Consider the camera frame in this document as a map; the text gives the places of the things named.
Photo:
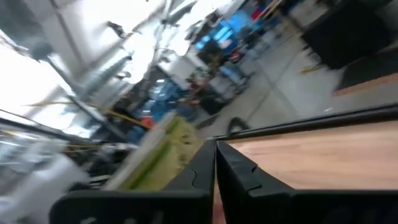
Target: concrete floor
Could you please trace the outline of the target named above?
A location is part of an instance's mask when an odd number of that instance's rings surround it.
[[[293,15],[305,25],[323,12],[307,4],[294,10]],[[299,33],[287,27],[282,38],[273,40],[271,49],[262,57],[243,62],[241,68],[246,73],[256,72],[249,88],[221,111],[213,125],[201,129],[202,135],[225,134],[230,119],[235,116],[251,128],[261,128],[398,100],[398,83],[332,96],[343,71],[325,67],[305,75],[299,73],[302,67],[314,64],[302,48]]]

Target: yellow-green object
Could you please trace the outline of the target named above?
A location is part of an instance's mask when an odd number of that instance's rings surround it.
[[[106,189],[160,190],[189,162],[202,144],[195,128],[183,117],[170,113],[132,152]]]

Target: black metal frame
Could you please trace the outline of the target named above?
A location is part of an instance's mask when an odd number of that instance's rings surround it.
[[[266,126],[264,128],[243,130],[230,135],[214,136],[214,140],[234,140],[253,138],[273,134],[284,134],[298,131],[313,131],[325,128],[337,128],[366,123],[378,123],[398,119],[398,103],[375,106],[372,108],[347,111],[342,113],[317,116],[288,123]]]

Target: wooden panel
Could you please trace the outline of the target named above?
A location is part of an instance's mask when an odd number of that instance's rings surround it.
[[[398,189],[398,121],[229,144],[296,189]]]

